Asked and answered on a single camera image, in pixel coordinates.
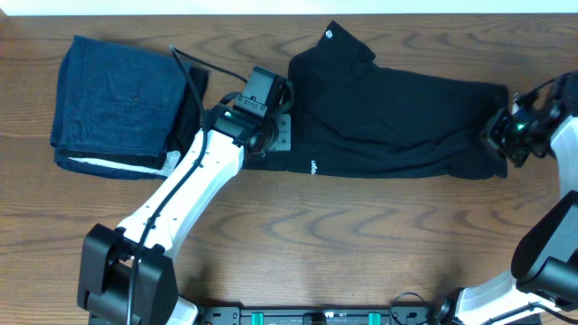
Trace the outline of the black t-shirt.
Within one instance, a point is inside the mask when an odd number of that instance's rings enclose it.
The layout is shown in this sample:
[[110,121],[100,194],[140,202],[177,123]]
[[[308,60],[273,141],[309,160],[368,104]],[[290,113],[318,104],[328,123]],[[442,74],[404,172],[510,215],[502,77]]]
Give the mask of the black t-shirt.
[[353,178],[507,176],[506,161],[480,140],[508,103],[505,86],[382,68],[375,58],[330,22],[289,63],[290,151],[245,161],[245,168]]

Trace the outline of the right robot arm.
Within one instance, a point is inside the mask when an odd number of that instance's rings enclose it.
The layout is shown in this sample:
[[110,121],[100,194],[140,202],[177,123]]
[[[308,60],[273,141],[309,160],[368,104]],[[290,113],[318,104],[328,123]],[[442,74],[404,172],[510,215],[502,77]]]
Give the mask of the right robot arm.
[[536,324],[546,312],[572,324],[577,308],[577,74],[525,94],[486,124],[482,142],[521,167],[528,156],[556,159],[560,199],[520,240],[508,271],[443,301],[431,324]]

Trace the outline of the folded dark blue jeans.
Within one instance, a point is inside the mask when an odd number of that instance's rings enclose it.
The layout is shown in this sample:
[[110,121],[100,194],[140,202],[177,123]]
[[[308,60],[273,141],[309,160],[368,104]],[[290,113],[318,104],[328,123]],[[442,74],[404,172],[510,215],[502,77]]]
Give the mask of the folded dark blue jeans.
[[168,138],[189,63],[75,36],[59,70],[51,146],[55,163],[104,178],[165,179],[177,166]]

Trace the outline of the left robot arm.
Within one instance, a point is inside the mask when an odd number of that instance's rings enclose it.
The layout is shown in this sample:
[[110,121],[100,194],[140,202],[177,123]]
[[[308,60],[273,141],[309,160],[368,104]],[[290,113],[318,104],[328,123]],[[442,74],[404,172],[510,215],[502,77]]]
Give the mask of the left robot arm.
[[288,150],[294,86],[254,67],[245,88],[218,103],[172,174],[116,228],[95,225],[80,259],[78,306],[91,324],[192,324],[199,307],[179,294],[174,265],[184,240],[248,156]]

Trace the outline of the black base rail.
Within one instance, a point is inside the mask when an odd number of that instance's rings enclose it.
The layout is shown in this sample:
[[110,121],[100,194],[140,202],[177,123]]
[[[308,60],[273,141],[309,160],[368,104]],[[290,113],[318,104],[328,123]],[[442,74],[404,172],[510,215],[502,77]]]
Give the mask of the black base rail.
[[367,309],[257,309],[202,307],[194,325],[395,325],[428,324],[431,309],[396,306]]

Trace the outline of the folded black garment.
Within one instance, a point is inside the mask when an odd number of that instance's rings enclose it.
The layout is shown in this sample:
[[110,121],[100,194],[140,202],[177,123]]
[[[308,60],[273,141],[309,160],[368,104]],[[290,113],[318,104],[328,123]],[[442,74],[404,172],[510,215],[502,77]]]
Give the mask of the folded black garment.
[[[206,70],[200,70],[193,67],[188,68],[188,72],[200,95],[200,100],[203,100],[208,86],[209,73]],[[199,129],[200,107],[189,86],[185,85],[182,102],[175,117],[171,134],[168,138],[169,151],[178,151],[180,153],[177,165],[180,164],[181,160],[189,151]]]

